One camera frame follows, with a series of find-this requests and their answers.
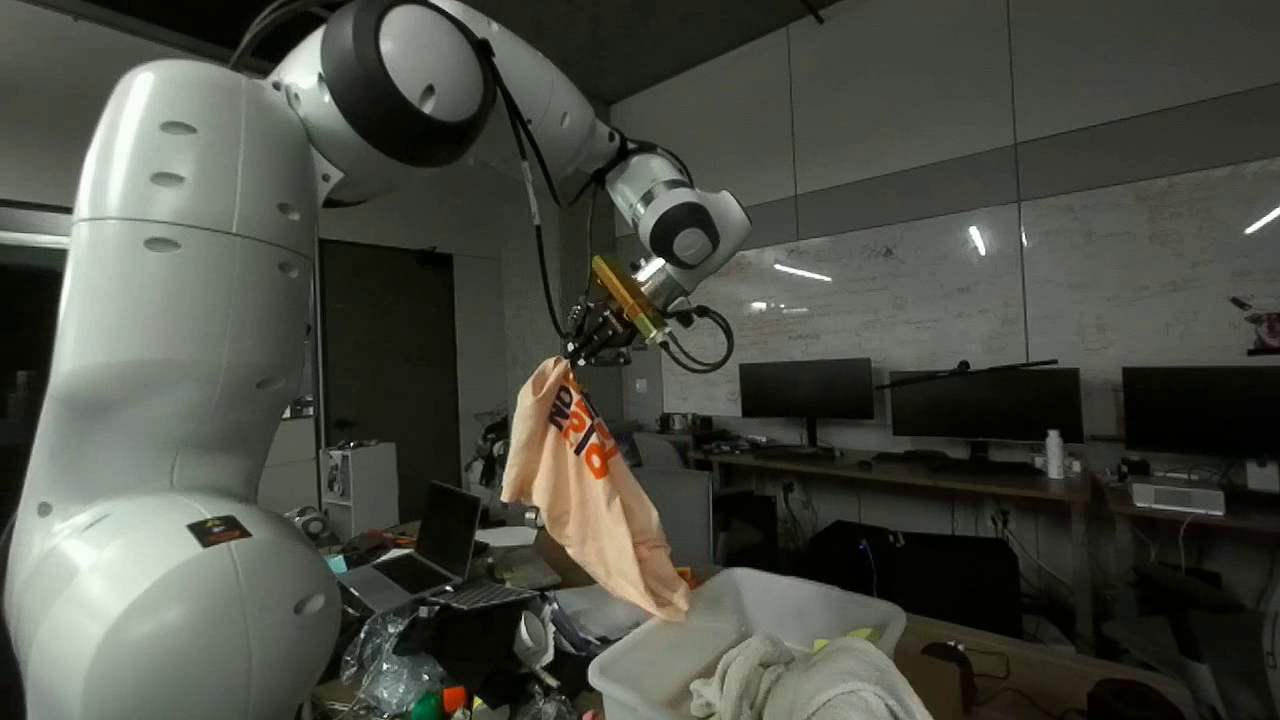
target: towel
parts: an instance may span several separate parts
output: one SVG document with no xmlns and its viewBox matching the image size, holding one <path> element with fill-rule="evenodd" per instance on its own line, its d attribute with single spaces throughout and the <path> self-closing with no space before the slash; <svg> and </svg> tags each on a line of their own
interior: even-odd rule
<svg viewBox="0 0 1280 720">
<path fill-rule="evenodd" d="M 688 710 L 708 720 L 928 720 L 928 709 L 895 663 L 859 637 L 817 653 L 747 637 L 721 654 L 708 679 L 691 679 L 688 693 Z"/>
<path fill-rule="evenodd" d="M 541 508 L 545 533 L 602 592 L 662 620 L 688 610 L 661 513 L 558 357 L 517 395 L 505 502 Z"/>
</svg>

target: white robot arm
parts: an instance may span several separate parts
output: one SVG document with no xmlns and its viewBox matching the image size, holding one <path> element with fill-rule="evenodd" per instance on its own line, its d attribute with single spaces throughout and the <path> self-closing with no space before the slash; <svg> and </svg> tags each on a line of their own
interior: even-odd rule
<svg viewBox="0 0 1280 720">
<path fill-rule="evenodd" d="M 652 250 L 635 275 L 599 262 L 606 301 L 568 353 L 662 344 L 679 301 L 738 248 L 738 203 L 599 124 L 468 3 L 353 0 L 266 78 L 159 61 L 116 84 L 74 193 L 2 576 L 30 720 L 276 720 L 303 700 L 341 592 L 252 501 L 303 390 L 315 220 L 463 157 L 499 97 L 556 193 L 602 180 Z"/>
<path fill-rule="evenodd" d="M 545 169 L 550 197 L 599 180 L 646 260 L 635 275 L 597 262 L 606 303 L 568 333 L 588 359 L 632 333 L 668 341 L 673 309 L 742 239 L 727 193 L 691 188 L 688 169 L 599 124 L 593 102 L 518 37 L 461 0 L 356 0 L 311 32 L 276 71 L 288 102 L 328 162 L 328 200 L 364 200 L 407 172 L 461 160 L 492 107 L 517 114 L 517 142 Z"/>
</svg>

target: desk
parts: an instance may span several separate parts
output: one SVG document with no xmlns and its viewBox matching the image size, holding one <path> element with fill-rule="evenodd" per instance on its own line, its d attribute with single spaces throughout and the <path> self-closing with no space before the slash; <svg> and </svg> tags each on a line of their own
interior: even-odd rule
<svg viewBox="0 0 1280 720">
<path fill-rule="evenodd" d="M 771 471 L 771 474 L 827 478 L 847 488 L 1058 508 L 1073 517 L 1074 640 L 1084 647 L 1092 643 L 1092 543 L 1088 543 L 1092 478 L 1088 474 L 1074 474 L 1074 478 L 943 474 L 943 471 L 928 471 L 924 465 L 871 465 L 868 456 L 847 456 L 847 461 L 697 456 L 697 461 L 710 466 L 715 488 L 723 488 L 738 471 Z"/>
</svg>

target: wall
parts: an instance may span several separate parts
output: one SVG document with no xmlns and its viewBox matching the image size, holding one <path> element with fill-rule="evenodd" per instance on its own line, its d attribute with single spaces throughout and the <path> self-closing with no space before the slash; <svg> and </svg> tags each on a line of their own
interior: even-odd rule
<svg viewBox="0 0 1280 720">
<path fill-rule="evenodd" d="M 1251 333 L 1228 295 L 1277 303 L 1266 283 L 1277 239 L 1238 235 L 1277 203 L 1277 162 L 1238 160 L 1277 150 L 1265 142 L 1234 160 L 1208 150 L 1182 169 L 1172 162 L 1176 172 L 1162 169 L 1162 180 L 1142 180 L 1156 175 L 1149 169 L 1114 180 L 1126 169 L 1108 162 L 1152 162 L 1228 137 L 1233 124 L 1201 114 L 1176 142 L 1149 146 L 1152 160 L 1114 150 L 1161 137 L 1142 120 L 1162 112 L 1266 91 L 1280 78 L 1280 52 L 1265 28 L 1277 18 L 1280 3 L 1265 0 L 1233 13 L 1195 0 L 1014 0 L 1012 18 L 986 0 L 842 0 L 827 22 L 798 18 L 617 102 L 612 114 L 635 137 L 688 150 L 699 182 L 738 193 L 755 229 L 766 225 L 727 271 L 699 289 L 699 301 L 734 319 L 738 359 L 877 357 L 877 364 L 936 367 L 1057 357 L 1084 367 L 1092 465 L 1111 466 L 1120 364 L 1245 364 Z M 1041 150 L 1111 129 L 1126 137 L 1111 137 L 1108 150 Z M 1026 160 L 1041 160 L 1036 188 L 1067 172 L 1073 188 L 1014 203 Z M 840 215 L 811 220 L 823 193 L 836 197 L 827 203 L 905 208 L 920 197 L 930 203 L 871 220 L 842 215 L 840 229 Z M 968 225 L 983 229 L 986 254 L 973 250 Z M 776 275 L 771 260 L 821 267 L 832 283 Z M 798 438 L 795 423 L 734 419 L 732 367 L 691 380 L 673 364 L 639 364 L 626 377 L 632 415 L 656 410 L 652 386 L 662 410 L 710 410 L 747 436 Z M 823 432 L 842 448 L 901 443 L 851 423 Z M 804 508 L 811 508 L 809 524 L 857 517 L 993 533 L 993 508 L 958 501 L 817 484 Z M 1014 517 L 1012 528 L 1022 564 L 1064 584 L 1073 558 L 1064 521 Z M 1096 584 L 1111 592 L 1120 579 L 1111 528 L 1096 528 L 1096 538 Z M 1238 543 L 1212 546 L 1208 564 L 1228 571 L 1238 599 L 1256 599 L 1266 576 L 1266 551 Z"/>
</svg>

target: laptop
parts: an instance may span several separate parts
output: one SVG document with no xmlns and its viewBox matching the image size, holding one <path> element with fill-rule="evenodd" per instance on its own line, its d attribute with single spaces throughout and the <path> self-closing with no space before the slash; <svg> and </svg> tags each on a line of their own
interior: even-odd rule
<svg viewBox="0 0 1280 720">
<path fill-rule="evenodd" d="M 505 584 L 463 588 L 470 576 L 480 528 L 480 494 L 447 484 L 423 488 L 423 513 L 416 528 L 416 551 L 383 554 L 341 576 L 341 584 L 368 608 L 390 610 L 419 597 L 441 597 L 443 605 L 480 608 L 499 599 L 523 599 Z"/>
</svg>

